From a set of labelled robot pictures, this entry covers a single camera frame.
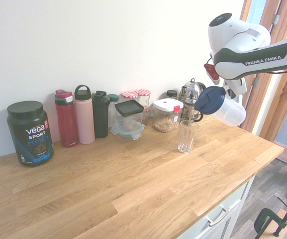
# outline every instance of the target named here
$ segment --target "door handle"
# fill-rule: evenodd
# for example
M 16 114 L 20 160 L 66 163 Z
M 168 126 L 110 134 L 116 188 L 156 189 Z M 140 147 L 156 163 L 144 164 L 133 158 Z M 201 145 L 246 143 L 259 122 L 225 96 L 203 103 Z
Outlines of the door handle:
M 224 213 L 220 217 L 218 217 L 214 222 L 210 218 L 206 217 L 206 219 L 209 222 L 210 227 L 218 224 L 221 220 L 223 220 L 227 216 L 227 214 L 229 212 L 229 208 L 226 209 L 223 206 L 221 206 L 221 207 L 222 207 L 222 210 L 224 211 Z

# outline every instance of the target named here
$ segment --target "white wall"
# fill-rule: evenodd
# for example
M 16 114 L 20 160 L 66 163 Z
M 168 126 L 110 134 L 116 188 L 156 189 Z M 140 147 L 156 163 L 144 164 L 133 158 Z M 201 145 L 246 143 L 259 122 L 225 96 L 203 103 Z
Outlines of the white wall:
M 54 92 L 86 84 L 150 102 L 191 78 L 210 85 L 207 27 L 241 0 L 0 0 L 0 156 L 15 152 L 6 108 L 36 100 L 59 140 Z

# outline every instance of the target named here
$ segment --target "protein powder tub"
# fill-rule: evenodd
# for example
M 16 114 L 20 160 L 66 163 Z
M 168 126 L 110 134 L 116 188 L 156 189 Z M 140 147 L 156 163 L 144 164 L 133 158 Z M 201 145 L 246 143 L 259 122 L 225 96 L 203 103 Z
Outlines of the protein powder tub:
M 7 123 L 18 161 L 29 167 L 48 162 L 54 149 L 43 104 L 22 101 L 7 107 L 7 112 Z

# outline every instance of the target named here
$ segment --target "drinking glass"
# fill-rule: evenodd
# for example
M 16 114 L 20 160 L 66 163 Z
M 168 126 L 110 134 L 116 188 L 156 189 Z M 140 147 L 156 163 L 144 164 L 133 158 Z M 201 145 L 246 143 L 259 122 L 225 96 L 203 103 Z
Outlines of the drinking glass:
M 180 137 L 178 150 L 182 153 L 189 153 L 193 149 L 194 140 L 198 131 L 198 124 L 192 120 L 180 122 Z

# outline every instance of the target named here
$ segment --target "wood laminate floor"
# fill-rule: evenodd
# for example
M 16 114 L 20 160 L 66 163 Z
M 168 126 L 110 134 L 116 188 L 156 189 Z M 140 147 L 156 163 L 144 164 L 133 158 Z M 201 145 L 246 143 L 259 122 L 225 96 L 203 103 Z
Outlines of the wood laminate floor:
M 254 239 L 257 235 L 254 221 L 261 209 L 287 211 L 277 197 L 287 204 L 287 165 L 275 159 L 256 175 L 231 239 Z

